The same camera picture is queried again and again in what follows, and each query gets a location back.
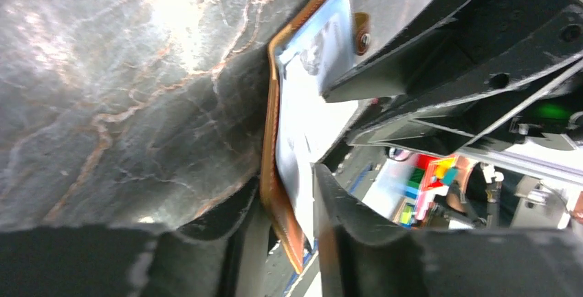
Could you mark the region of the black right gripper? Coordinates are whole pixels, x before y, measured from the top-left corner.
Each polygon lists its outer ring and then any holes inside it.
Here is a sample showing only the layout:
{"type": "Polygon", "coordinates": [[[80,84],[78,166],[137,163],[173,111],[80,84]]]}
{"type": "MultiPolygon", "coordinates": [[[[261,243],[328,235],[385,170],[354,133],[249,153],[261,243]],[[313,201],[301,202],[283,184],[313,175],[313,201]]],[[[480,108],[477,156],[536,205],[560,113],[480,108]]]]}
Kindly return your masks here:
{"type": "Polygon", "coordinates": [[[521,89],[440,103],[406,103],[354,129],[349,141],[435,156],[451,155],[466,146],[504,151],[529,138],[548,140],[556,149],[569,148],[566,142],[552,139],[582,128],[581,64],[578,60],[521,89]]]}

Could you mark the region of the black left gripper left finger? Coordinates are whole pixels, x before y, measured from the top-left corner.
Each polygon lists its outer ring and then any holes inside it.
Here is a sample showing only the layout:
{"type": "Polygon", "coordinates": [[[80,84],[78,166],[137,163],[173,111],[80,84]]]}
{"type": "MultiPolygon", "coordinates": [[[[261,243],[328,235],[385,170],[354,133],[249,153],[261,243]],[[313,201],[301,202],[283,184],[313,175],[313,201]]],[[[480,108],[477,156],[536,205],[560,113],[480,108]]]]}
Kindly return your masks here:
{"type": "Polygon", "coordinates": [[[252,179],[178,229],[176,296],[260,296],[269,231],[252,179]]]}

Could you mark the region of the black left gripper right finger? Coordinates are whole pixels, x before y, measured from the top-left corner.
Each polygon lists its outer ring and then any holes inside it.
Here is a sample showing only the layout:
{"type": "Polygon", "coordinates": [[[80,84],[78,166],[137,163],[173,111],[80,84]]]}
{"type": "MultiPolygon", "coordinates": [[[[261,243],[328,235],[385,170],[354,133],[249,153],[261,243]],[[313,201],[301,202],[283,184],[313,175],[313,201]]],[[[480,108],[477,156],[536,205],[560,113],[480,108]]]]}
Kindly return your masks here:
{"type": "Polygon", "coordinates": [[[313,166],[323,296],[414,296],[415,242],[313,166]]]}

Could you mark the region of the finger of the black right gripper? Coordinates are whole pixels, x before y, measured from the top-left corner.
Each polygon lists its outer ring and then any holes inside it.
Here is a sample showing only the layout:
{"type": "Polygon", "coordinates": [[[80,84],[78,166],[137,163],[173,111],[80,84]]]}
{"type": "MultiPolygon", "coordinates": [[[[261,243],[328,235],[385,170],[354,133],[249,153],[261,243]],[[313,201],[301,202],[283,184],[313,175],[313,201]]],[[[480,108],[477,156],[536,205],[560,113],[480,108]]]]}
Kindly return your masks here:
{"type": "Polygon", "coordinates": [[[439,103],[513,89],[580,56],[581,26],[580,0],[433,0],[324,97],[439,103]]]}

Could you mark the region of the brown leather card holder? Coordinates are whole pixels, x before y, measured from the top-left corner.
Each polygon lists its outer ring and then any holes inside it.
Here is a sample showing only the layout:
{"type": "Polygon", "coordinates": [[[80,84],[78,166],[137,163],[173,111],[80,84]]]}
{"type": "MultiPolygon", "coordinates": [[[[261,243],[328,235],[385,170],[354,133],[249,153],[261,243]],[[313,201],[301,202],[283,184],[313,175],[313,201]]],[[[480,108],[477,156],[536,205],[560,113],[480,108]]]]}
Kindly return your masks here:
{"type": "MultiPolygon", "coordinates": [[[[287,254],[289,262],[297,273],[303,271],[305,247],[312,243],[308,242],[295,218],[292,203],[276,166],[276,141],[280,113],[280,74],[276,64],[276,48],[290,40],[292,34],[299,31],[300,27],[315,14],[317,9],[324,5],[325,1],[309,0],[307,5],[274,36],[267,47],[270,77],[261,160],[260,195],[261,201],[272,220],[276,236],[280,239],[280,243],[287,254]]],[[[355,23],[353,27],[354,51],[357,58],[365,54],[369,48],[369,16],[363,12],[353,11],[353,20],[355,23]]],[[[326,154],[340,141],[349,123],[353,120],[355,113],[349,120],[340,138],[326,154]]]]}

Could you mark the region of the silver VIP credit card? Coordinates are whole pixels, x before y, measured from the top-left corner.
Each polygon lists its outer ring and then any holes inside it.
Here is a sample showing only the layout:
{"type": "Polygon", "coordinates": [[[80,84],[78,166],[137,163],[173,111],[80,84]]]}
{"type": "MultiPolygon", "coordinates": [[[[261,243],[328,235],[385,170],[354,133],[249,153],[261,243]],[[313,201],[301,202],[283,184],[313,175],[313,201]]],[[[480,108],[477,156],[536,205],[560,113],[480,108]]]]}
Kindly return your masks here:
{"type": "Polygon", "coordinates": [[[315,14],[276,48],[280,113],[276,166],[295,218],[314,242],[312,164],[340,138],[358,102],[328,103],[326,87],[355,64],[351,0],[326,0],[315,14]]]}

